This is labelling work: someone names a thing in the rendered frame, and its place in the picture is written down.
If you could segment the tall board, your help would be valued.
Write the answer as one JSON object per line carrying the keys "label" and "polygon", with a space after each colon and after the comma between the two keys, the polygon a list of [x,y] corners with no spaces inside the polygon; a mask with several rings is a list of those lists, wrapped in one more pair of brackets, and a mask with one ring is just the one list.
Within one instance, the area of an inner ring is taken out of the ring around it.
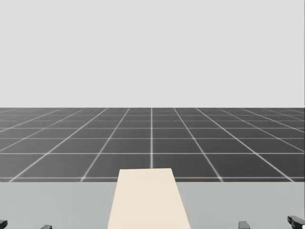
{"label": "tall board", "polygon": [[107,229],[191,229],[172,170],[121,169]]}

